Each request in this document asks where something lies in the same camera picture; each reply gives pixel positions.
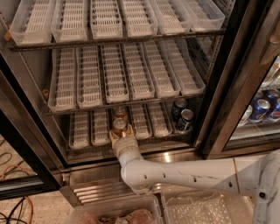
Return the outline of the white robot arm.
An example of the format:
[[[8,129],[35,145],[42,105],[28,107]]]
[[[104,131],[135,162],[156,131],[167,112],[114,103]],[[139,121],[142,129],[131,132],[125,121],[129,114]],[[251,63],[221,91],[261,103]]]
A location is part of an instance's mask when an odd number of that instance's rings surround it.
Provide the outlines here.
[[[109,132],[121,165],[123,182],[134,193],[147,194],[156,183],[253,196],[254,224],[280,224],[280,151],[253,157],[231,157],[160,163],[142,157],[131,126]]]

